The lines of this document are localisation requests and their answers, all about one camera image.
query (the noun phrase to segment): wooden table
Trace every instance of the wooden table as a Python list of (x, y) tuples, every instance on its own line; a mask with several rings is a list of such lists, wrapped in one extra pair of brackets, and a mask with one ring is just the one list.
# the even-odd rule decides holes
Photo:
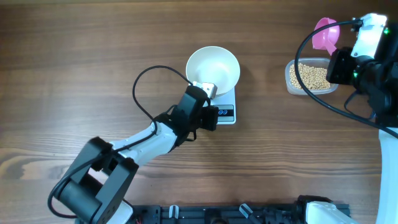
[[(0, 223), (71, 223), (45, 204), (90, 138), (126, 138), (149, 120), (131, 99), (139, 72), (184, 72), (207, 45), (241, 65), (237, 123), (199, 131), (141, 167), (126, 199), (135, 205), (291, 203), (300, 194), (351, 205), (374, 223), (381, 155), (376, 129), (290, 95), (284, 69), (322, 17), (394, 15), (377, 1), (185, 1), (0, 7)], [(342, 27), (338, 47), (352, 46)], [(310, 49), (303, 57), (327, 57)], [(154, 70), (137, 96), (153, 114), (178, 102), (186, 84)], [(341, 107), (353, 91), (322, 99)], [(356, 111), (368, 112), (364, 101)]]

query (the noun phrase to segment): white bowl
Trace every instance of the white bowl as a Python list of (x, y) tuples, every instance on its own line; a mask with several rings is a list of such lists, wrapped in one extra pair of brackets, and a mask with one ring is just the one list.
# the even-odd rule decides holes
[(209, 46), (201, 48), (191, 55), (185, 72), (191, 82), (215, 84), (217, 97), (235, 87), (241, 69), (238, 60), (230, 51), (222, 47)]

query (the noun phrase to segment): plastic container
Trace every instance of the plastic container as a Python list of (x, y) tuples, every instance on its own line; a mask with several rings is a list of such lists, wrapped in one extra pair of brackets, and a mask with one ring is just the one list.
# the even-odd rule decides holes
[[(303, 65), (308, 65), (308, 66), (313, 66), (317, 68), (325, 68), (327, 69), (329, 66), (329, 59), (326, 58), (300, 58), (298, 60), (299, 63), (302, 63)], [(286, 86), (287, 86), (287, 91), (293, 95), (307, 95), (304, 90), (300, 90), (292, 85), (292, 82), (290, 81), (290, 66), (293, 65), (294, 59), (289, 62), (286, 66), (285, 69), (285, 78), (286, 78)], [(319, 94), (326, 94), (326, 93), (331, 93), (337, 89), (338, 85), (337, 84), (330, 84), (330, 88), (324, 89), (324, 90), (310, 90), (314, 95), (319, 95)]]

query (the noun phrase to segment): pink scoop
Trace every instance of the pink scoop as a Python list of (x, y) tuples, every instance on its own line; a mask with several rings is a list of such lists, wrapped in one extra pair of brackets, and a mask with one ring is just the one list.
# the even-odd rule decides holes
[[(323, 27), (325, 25), (336, 22), (330, 18), (322, 18), (319, 20), (317, 26), (314, 30)], [(328, 29), (325, 29), (312, 37), (312, 47), (318, 50), (327, 50), (331, 55), (335, 50), (335, 44), (337, 43), (338, 37), (340, 35), (340, 27), (334, 26)]]

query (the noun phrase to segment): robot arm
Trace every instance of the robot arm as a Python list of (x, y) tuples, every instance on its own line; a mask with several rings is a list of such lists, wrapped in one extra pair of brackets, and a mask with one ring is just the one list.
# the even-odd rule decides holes
[[(209, 97), (216, 87), (203, 90), (190, 85), (180, 103), (174, 106), (171, 114), (162, 113), (154, 118), (157, 132), (144, 142), (122, 151), (132, 143), (144, 139), (155, 131), (152, 123), (147, 129), (127, 139), (106, 142), (101, 138), (91, 139), (80, 151), (65, 175), (75, 172), (94, 158), (100, 159), (75, 172), (55, 191), (54, 197), (69, 208), (84, 223), (125, 223), (132, 215), (132, 208), (123, 202), (139, 166), (151, 159), (170, 152), (193, 133), (196, 139), (198, 128), (214, 131), (218, 118), (218, 108), (203, 105), (210, 102)], [(104, 184), (98, 182), (88, 171), (102, 171), (108, 175)]]
[[(368, 14), (362, 26), (354, 26), (358, 40), (354, 48), (344, 47), (331, 56), (326, 79), (330, 83), (353, 85), (368, 95), (376, 112), (376, 123), (398, 132), (398, 24), (387, 17)], [(377, 224), (398, 223), (398, 139), (380, 130), (382, 174)], [(357, 223), (332, 203), (307, 204), (306, 221), (316, 223)]]

